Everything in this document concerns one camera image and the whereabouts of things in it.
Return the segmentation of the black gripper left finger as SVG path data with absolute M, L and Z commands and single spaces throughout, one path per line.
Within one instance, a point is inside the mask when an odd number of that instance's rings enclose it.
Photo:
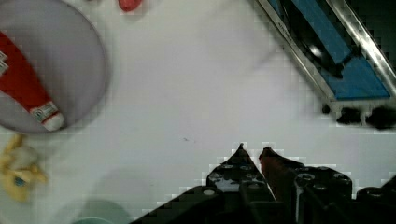
M 244 146 L 193 187 L 130 224 L 257 224 L 254 210 L 275 197 Z

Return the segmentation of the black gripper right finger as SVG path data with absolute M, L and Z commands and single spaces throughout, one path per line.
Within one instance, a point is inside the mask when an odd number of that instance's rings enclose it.
M 353 181 L 330 167 L 306 166 L 266 147 L 262 173 L 296 224 L 396 224 L 395 179 L 353 193 Z

